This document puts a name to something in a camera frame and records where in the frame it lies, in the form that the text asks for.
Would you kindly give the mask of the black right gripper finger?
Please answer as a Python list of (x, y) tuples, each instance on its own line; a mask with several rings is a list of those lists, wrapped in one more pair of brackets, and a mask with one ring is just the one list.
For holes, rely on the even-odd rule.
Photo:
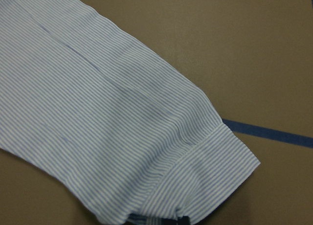
[(134, 225), (190, 225), (190, 218), (183, 216), (175, 219), (154, 218), (141, 215), (130, 215), (129, 222)]

